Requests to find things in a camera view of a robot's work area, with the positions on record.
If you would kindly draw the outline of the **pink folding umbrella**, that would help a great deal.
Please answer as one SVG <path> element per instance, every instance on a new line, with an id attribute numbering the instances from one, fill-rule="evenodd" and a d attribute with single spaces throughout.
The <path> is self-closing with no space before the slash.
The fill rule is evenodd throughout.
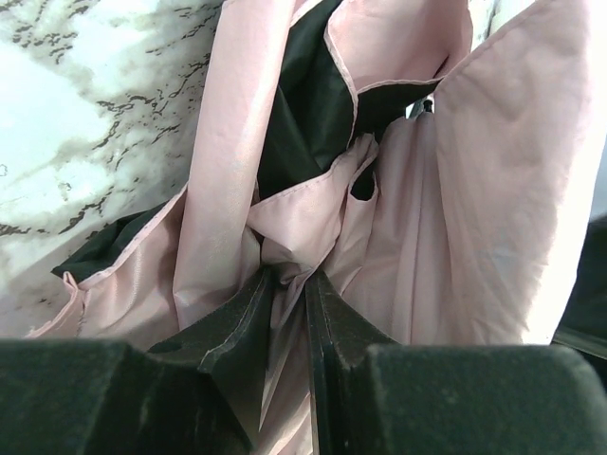
<path id="1" fill-rule="evenodd" d="M 312 450 L 316 272 L 405 344 L 544 344 L 573 288 L 605 94 L 601 1 L 228 1 L 187 187 L 57 272 L 36 337 L 143 348 L 276 267 L 262 454 Z"/>

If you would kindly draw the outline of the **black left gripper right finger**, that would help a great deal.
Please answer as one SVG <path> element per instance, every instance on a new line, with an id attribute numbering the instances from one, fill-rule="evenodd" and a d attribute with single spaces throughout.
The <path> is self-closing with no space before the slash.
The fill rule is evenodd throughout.
<path id="1" fill-rule="evenodd" d="M 317 454 L 602 454 L 606 393 L 557 346 L 403 346 L 305 286 Z"/>

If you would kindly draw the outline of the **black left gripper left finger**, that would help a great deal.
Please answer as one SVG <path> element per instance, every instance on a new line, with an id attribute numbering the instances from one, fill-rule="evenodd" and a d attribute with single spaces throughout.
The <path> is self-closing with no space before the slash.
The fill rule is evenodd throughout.
<path id="1" fill-rule="evenodd" d="M 5 454 L 249 454 L 259 439 L 270 272 L 148 351 L 116 340 L 5 340 Z"/>

